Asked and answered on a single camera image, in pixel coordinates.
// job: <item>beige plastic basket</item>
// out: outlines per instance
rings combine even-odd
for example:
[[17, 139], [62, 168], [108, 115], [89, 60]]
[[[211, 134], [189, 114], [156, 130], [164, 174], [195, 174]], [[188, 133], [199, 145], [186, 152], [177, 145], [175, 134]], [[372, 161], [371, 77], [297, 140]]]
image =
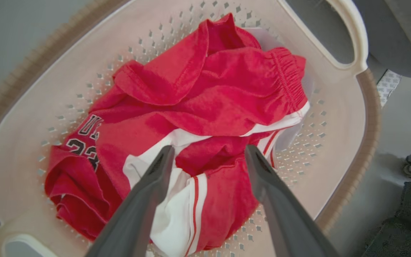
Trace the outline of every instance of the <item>beige plastic basket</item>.
[[[99, 0], [33, 50], [0, 90], [0, 256], [24, 241], [43, 256], [83, 256], [90, 242], [55, 218], [44, 193], [51, 145], [86, 116], [124, 62], [147, 63], [207, 18], [266, 28], [307, 59], [315, 83], [310, 112], [278, 173], [328, 233], [377, 145], [380, 103], [367, 69], [367, 35], [352, 0], [328, 0], [349, 30], [355, 60], [337, 62], [285, 0]], [[273, 256], [264, 208], [222, 248], [195, 256]]]

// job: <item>red fabric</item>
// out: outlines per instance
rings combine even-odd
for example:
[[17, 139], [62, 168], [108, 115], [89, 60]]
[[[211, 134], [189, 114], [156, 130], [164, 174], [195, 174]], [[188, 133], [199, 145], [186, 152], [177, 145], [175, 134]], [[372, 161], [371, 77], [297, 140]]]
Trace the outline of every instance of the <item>red fabric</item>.
[[257, 204], [245, 145], [271, 133], [238, 136], [306, 104], [300, 83], [304, 65], [285, 48], [262, 51], [253, 36], [234, 26], [231, 15], [204, 21], [147, 65], [126, 63], [88, 118], [63, 145], [52, 147], [45, 191], [58, 217], [95, 239], [130, 192], [122, 172], [127, 156], [139, 156], [180, 128], [212, 136], [185, 148], [176, 163], [192, 176], [207, 174], [197, 250], [219, 247]]

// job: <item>basket rim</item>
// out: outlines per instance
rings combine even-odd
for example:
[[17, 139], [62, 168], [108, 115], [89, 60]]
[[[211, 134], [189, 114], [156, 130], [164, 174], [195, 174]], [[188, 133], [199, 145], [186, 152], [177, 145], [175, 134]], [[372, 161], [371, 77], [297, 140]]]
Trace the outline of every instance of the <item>basket rim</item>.
[[[129, 1], [95, 0], [73, 15], [68, 23], [62, 24], [44, 43], [33, 49], [0, 86], [0, 123], [20, 97], [70, 47]], [[350, 202], [375, 154], [380, 135], [380, 98], [372, 72], [367, 69], [356, 78], [365, 105], [364, 136], [354, 160], [315, 220], [325, 234], [333, 228], [344, 205]]]

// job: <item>pile of clothes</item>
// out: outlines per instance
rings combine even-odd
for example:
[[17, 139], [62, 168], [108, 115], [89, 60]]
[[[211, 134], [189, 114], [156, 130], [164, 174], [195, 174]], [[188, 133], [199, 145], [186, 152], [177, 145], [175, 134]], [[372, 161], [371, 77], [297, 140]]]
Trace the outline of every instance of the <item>pile of clothes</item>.
[[244, 158], [302, 121], [305, 59], [263, 51], [232, 15], [204, 21], [146, 65], [132, 60], [63, 145], [45, 191], [63, 219], [94, 240], [165, 145], [176, 157], [150, 238], [167, 256], [220, 247], [255, 211]]

